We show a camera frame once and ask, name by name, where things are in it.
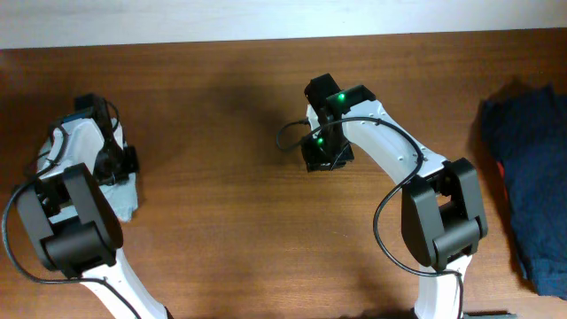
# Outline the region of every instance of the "wooden table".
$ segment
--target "wooden table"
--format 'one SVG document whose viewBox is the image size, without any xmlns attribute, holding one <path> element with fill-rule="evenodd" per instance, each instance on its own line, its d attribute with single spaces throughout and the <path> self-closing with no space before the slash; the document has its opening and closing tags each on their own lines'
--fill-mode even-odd
<svg viewBox="0 0 567 319">
<path fill-rule="evenodd" d="M 567 92 L 567 30 L 173 43 L 0 52 L 0 201 L 73 97 L 120 108 L 141 163 L 140 209 L 123 225 L 128 260 L 175 318 L 337 318 L 410 309 L 417 278 L 392 265 L 371 231 L 392 182 L 359 148 L 332 173 L 307 174 L 276 131 L 305 116 L 303 89 L 331 73 L 363 83 L 422 143 L 479 168 L 489 236 L 467 272 L 467 311 L 564 318 L 518 275 L 509 212 L 478 141 L 482 99 L 516 80 Z M 290 142 L 306 133 L 298 128 Z M 43 270 L 11 218 L 16 254 Z M 400 198 L 384 241 L 416 266 L 400 235 Z M 10 318 L 108 318 L 84 287 L 44 286 L 0 253 L 0 308 Z"/>
</svg>

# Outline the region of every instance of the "white wall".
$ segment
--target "white wall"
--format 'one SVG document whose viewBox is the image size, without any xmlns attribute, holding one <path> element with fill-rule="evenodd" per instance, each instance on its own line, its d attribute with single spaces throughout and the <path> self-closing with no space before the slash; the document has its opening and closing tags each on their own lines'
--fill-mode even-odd
<svg viewBox="0 0 567 319">
<path fill-rule="evenodd" d="M 567 0 L 0 0 L 0 48 L 567 27 Z"/>
</svg>

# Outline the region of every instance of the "navy blue cloth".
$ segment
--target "navy blue cloth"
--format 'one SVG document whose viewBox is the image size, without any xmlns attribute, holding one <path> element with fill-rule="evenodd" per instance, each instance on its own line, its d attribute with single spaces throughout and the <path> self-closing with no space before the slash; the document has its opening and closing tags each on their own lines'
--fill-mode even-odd
<svg viewBox="0 0 567 319">
<path fill-rule="evenodd" d="M 567 300 L 567 96 L 551 86 L 486 102 L 482 138 L 504 168 L 524 276 Z"/>
</svg>

